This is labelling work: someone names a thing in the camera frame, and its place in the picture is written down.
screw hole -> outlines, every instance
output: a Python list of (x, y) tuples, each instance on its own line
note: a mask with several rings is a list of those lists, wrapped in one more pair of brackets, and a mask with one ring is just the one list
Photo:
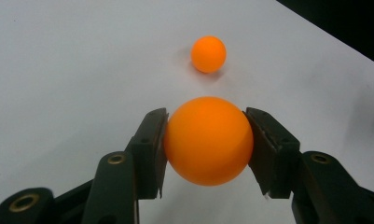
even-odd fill
[(312, 155), (312, 160), (315, 161), (315, 162), (322, 163), (322, 164), (329, 164), (330, 163), (330, 159), (324, 154), (313, 154)]
[(35, 193), (25, 194), (15, 200), (10, 206), (9, 211), (19, 213), (33, 207), (39, 199), (39, 195)]
[(108, 216), (100, 218), (98, 224), (115, 224), (115, 223), (117, 223), (117, 218), (115, 216), (108, 215)]
[(113, 155), (110, 158), (108, 158), (108, 163), (115, 165), (115, 164), (122, 163), (125, 160), (126, 160), (125, 156), (117, 154), (117, 155)]

orange ball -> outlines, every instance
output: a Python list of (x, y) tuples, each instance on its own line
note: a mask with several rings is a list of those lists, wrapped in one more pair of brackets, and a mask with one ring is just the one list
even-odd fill
[(213, 73), (224, 64), (227, 50), (220, 39), (208, 35), (195, 42), (190, 56), (196, 69), (203, 73)]
[(164, 149), (184, 179), (203, 186), (224, 184), (250, 161), (253, 132), (244, 113), (217, 97), (181, 105), (170, 117)]

ping pong ball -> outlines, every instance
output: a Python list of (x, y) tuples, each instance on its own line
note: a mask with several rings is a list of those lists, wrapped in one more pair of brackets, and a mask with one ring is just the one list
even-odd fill
[(208, 35), (195, 42), (190, 56), (195, 68), (208, 74), (221, 68), (227, 58), (227, 50), (220, 39)]
[(169, 119), (164, 150), (170, 165), (197, 185), (229, 182), (245, 168), (253, 152), (253, 132), (238, 107), (217, 97), (181, 105)]

white table surface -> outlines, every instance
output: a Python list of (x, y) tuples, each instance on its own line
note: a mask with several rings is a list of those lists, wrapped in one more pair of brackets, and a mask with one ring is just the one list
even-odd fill
[[(204, 35), (228, 50), (214, 76), (190, 64)], [(203, 95), (271, 113), (374, 191), (374, 62), (278, 2), (0, 1), (0, 202), (92, 179), (147, 112)], [(207, 188), (168, 164), (163, 192), (140, 202), (142, 224), (295, 223), (249, 168)]]

